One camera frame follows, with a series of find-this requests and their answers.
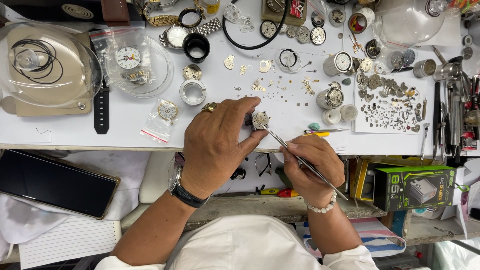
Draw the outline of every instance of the screw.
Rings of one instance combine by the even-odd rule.
[[[302,66],[300,69],[302,69],[302,68],[304,68],[304,67],[306,67],[306,66],[310,65],[311,63],[312,63],[312,61],[308,61],[308,63],[307,63],[306,65]]]

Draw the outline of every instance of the brown leather strap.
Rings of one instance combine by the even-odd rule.
[[[103,20],[108,26],[129,26],[130,16],[128,14],[126,0],[101,0]]]

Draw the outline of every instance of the gold ring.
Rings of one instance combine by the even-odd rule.
[[[216,105],[215,102],[207,103],[205,106],[203,106],[202,111],[213,112],[215,110],[216,106],[217,105]]]

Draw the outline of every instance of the aluminum ring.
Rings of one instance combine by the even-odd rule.
[[[187,96],[187,89],[189,88],[194,88],[194,90],[200,91],[202,93],[202,96],[200,98],[196,97],[191,97],[191,94],[188,94],[189,97]],[[180,97],[183,102],[187,103],[190,106],[196,106],[201,104],[204,100],[205,97],[207,96],[207,91],[205,89],[205,86],[203,85],[202,82],[198,80],[186,80],[183,82],[183,84],[180,85]]]

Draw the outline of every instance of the lined paper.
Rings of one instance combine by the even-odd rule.
[[[50,231],[18,245],[20,267],[27,269],[110,252],[119,238],[119,221],[70,216]]]

